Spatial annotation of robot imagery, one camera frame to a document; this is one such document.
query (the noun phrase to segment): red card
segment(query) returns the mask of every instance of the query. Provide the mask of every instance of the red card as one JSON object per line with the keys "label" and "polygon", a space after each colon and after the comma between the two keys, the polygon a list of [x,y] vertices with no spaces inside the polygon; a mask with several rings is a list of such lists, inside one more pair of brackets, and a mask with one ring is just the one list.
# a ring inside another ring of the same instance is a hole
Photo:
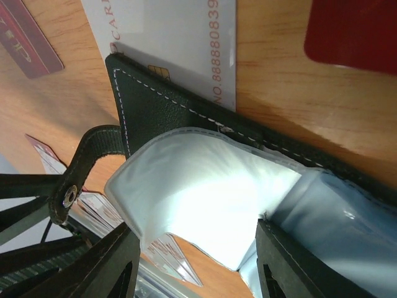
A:
{"label": "red card", "polygon": [[21,0],[0,0],[0,42],[30,79],[63,69]]}
{"label": "red card", "polygon": [[317,62],[397,75],[397,1],[313,0],[305,52]]}

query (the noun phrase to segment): wood grain surface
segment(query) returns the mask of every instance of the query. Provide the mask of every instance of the wood grain surface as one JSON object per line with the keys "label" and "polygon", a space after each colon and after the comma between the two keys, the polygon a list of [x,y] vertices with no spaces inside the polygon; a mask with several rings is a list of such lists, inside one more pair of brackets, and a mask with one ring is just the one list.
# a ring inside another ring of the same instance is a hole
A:
{"label": "wood grain surface", "polygon": [[[43,173],[24,134],[49,144],[69,163],[89,128],[117,124],[104,62],[80,0],[24,0],[65,65],[27,79],[0,47],[0,153],[21,173]],[[311,1],[239,0],[237,111],[338,156],[397,186],[397,77],[337,68],[303,51]],[[86,186],[103,191],[123,158],[95,166]],[[203,297],[252,297],[238,273],[178,240]]]}

